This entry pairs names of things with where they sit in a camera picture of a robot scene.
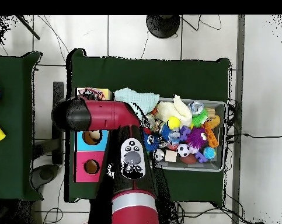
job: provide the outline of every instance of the green spiky ball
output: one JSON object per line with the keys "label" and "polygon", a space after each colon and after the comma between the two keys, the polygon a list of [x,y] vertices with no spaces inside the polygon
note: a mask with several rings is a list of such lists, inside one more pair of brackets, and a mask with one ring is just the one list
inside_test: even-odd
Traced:
{"label": "green spiky ball", "polygon": [[207,120],[207,118],[208,118],[208,113],[206,109],[203,109],[203,111],[199,115],[193,116],[192,124],[194,125],[194,127],[200,128],[201,125],[203,125],[204,122]]}

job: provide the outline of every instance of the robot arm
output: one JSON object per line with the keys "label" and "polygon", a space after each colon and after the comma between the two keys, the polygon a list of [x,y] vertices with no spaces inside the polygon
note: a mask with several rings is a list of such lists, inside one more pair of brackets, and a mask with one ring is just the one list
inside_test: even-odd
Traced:
{"label": "robot arm", "polygon": [[60,101],[52,112],[62,130],[110,130],[113,156],[112,224],[159,224],[151,170],[140,121],[129,104],[78,96]]}

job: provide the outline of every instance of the light blue cloth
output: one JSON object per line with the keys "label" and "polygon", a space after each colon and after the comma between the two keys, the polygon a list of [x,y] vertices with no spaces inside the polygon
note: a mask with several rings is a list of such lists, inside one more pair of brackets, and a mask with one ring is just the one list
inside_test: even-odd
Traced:
{"label": "light blue cloth", "polygon": [[137,104],[146,115],[154,109],[159,100],[159,94],[137,93],[129,88],[117,90],[114,95],[115,101],[128,103],[140,120],[142,120],[142,114],[133,103]]}

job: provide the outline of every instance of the pink box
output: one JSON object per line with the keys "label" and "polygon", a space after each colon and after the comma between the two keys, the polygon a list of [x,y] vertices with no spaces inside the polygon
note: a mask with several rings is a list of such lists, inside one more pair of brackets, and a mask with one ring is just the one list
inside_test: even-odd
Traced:
{"label": "pink box", "polygon": [[[98,182],[104,155],[105,155],[104,151],[77,152],[76,153],[76,181],[75,182]],[[99,170],[97,171],[97,173],[89,174],[85,171],[84,165],[88,160],[97,161],[99,165]]]}

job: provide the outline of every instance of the purple fuzzy ball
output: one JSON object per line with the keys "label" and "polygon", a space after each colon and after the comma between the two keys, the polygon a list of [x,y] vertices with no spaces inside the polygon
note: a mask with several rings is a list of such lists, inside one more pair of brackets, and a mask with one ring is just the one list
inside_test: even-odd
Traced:
{"label": "purple fuzzy ball", "polygon": [[191,133],[187,136],[186,143],[195,149],[200,149],[207,143],[207,139],[204,140],[203,137],[207,137],[205,130],[203,128],[194,127]]}

